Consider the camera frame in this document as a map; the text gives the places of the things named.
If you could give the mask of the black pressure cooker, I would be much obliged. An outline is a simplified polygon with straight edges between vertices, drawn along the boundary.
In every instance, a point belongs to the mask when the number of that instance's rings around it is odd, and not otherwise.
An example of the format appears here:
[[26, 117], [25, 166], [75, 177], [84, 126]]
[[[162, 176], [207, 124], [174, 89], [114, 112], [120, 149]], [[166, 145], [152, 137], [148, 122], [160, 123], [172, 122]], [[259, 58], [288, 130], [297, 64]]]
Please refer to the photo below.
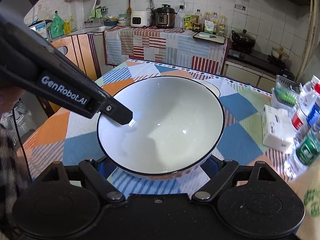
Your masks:
[[156, 9], [156, 27], [173, 28], [175, 26], [175, 9], [169, 4], [162, 4]]

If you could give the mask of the red label water bottle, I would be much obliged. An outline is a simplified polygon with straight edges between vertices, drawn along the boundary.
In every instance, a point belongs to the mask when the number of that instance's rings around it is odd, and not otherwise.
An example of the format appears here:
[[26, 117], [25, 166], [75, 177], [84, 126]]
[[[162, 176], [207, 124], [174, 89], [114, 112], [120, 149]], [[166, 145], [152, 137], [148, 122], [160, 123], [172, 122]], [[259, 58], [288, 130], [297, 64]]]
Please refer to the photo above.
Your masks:
[[307, 116], [317, 98], [319, 98], [319, 83], [315, 85], [314, 92], [311, 95], [306, 96], [303, 99], [299, 95], [298, 102], [296, 104], [296, 111], [291, 119], [292, 125], [296, 131], [299, 131], [307, 124]]

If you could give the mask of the black wok with lid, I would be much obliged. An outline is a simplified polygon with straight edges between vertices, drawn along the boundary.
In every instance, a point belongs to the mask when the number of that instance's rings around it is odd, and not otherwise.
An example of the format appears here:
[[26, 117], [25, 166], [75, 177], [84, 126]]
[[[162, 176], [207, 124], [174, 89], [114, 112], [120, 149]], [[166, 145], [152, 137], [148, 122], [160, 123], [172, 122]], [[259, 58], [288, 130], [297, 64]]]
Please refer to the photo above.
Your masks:
[[232, 30], [231, 39], [238, 48], [253, 49], [256, 43], [255, 38], [249, 35], [246, 29], [242, 31]]

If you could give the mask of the black gas stove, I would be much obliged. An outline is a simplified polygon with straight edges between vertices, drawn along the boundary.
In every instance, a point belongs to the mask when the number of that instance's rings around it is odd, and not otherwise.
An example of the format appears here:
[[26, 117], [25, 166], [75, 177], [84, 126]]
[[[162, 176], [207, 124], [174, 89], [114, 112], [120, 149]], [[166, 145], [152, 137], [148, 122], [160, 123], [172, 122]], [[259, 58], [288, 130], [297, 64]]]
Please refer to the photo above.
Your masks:
[[227, 58], [248, 64], [273, 75], [280, 75], [290, 80], [294, 78], [292, 72], [287, 68], [286, 63], [280, 59], [276, 59], [274, 56], [266, 55], [255, 50], [251, 53], [244, 53], [230, 49]]

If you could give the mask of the green label water bottle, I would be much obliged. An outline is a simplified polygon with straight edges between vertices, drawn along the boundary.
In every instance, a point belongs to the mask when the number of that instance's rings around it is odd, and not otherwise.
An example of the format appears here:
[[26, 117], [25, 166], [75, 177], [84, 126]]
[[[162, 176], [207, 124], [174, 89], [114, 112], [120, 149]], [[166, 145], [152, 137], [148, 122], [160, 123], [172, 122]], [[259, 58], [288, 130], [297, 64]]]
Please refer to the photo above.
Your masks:
[[310, 128], [300, 145], [284, 163], [285, 174], [292, 179], [302, 175], [319, 156], [319, 127]]

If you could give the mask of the orange wooden cabinet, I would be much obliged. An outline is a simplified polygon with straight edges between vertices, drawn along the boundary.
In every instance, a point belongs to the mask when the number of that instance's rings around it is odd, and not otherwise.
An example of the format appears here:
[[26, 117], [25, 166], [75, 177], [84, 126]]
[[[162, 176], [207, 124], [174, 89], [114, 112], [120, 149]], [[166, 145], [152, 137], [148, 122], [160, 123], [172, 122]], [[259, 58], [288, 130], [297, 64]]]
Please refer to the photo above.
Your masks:
[[102, 77], [93, 34], [63, 37], [53, 41], [52, 45], [92, 80]]

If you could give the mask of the white tissue pack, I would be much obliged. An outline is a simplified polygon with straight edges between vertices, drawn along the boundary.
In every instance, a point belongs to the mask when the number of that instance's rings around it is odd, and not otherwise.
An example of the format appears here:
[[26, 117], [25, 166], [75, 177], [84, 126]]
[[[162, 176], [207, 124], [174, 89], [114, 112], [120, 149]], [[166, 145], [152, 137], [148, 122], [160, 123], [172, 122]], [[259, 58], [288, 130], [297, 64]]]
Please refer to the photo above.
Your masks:
[[287, 110], [264, 105], [262, 122], [263, 145], [286, 153], [292, 147], [296, 133]]

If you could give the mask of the clear bag of rice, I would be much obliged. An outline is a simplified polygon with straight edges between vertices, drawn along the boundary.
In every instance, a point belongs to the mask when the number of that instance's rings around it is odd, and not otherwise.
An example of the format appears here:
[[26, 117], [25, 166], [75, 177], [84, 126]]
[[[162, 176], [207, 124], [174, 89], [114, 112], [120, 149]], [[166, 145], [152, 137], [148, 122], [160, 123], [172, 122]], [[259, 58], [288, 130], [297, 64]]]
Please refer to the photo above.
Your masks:
[[319, 161], [289, 185], [305, 206], [305, 217], [297, 236], [300, 239], [319, 239]]

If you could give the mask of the white bowl dark rim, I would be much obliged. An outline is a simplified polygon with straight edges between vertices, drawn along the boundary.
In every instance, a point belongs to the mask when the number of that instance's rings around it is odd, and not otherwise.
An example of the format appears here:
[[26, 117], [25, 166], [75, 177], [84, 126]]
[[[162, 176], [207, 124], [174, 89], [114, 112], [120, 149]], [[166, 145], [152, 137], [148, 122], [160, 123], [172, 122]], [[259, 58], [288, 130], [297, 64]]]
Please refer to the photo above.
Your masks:
[[225, 113], [204, 85], [177, 76], [132, 83], [114, 96], [133, 112], [127, 125], [101, 114], [98, 142], [104, 154], [126, 173], [166, 180], [202, 165], [220, 141]]

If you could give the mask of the clear basket with items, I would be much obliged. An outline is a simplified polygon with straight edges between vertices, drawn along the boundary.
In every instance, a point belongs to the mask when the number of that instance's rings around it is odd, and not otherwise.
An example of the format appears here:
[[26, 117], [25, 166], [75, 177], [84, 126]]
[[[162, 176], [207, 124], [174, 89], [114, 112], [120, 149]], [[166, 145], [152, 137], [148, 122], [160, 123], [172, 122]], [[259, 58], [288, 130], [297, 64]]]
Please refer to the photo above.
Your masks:
[[276, 86], [272, 88], [272, 107], [289, 111], [296, 105], [301, 91], [302, 85], [300, 83], [294, 83], [283, 76], [277, 75]]

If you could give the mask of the blue label water bottle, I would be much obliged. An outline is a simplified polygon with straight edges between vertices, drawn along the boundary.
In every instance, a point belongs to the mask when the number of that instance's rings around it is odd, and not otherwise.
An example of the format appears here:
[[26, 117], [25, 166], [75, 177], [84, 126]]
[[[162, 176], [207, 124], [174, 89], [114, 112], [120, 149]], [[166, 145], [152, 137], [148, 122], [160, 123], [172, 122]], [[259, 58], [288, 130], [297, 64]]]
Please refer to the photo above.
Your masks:
[[308, 126], [308, 130], [315, 124], [315, 122], [319, 118], [319, 98], [315, 101], [312, 109], [310, 110], [306, 122]]

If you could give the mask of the white bowl ribbed outside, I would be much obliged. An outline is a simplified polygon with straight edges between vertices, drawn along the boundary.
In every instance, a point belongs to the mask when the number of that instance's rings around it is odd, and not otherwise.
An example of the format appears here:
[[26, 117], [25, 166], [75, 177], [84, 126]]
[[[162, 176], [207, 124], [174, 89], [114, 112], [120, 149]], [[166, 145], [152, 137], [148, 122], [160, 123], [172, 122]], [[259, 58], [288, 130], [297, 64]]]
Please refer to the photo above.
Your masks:
[[197, 79], [193, 79], [193, 81], [200, 83], [202, 85], [204, 85], [205, 87], [207, 87], [210, 91], [212, 91], [218, 98], [221, 95], [220, 90], [213, 84], [206, 82], [204, 80], [197, 80]]

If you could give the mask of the cooking oil bottle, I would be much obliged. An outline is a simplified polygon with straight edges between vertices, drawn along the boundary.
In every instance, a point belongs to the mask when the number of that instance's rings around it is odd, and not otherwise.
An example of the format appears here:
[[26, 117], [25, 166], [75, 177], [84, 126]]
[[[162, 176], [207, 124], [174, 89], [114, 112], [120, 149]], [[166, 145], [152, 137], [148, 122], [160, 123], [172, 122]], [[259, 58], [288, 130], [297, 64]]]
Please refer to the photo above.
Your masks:
[[222, 15], [221, 16], [221, 21], [219, 23], [219, 35], [220, 36], [225, 36], [226, 34], [226, 16], [225, 15]]

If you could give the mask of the striped patchwork counter cloth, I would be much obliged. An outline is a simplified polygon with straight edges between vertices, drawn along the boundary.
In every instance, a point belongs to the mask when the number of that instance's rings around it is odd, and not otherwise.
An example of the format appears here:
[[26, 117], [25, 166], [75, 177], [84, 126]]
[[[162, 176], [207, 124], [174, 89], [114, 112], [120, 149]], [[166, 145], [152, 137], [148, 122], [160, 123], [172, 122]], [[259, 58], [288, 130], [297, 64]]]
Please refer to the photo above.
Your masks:
[[227, 40], [221, 43], [195, 37], [182, 28], [116, 27], [103, 34], [106, 64], [117, 66], [128, 59], [167, 63], [221, 74]]

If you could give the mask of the white rice cooker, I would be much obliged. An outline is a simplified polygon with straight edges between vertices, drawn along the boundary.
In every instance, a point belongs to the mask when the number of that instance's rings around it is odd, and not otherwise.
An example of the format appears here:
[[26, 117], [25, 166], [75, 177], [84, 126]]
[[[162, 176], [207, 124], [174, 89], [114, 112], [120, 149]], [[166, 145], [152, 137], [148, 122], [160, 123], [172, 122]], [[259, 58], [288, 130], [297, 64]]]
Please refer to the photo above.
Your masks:
[[131, 27], [149, 27], [152, 22], [152, 11], [133, 11], [131, 12]]

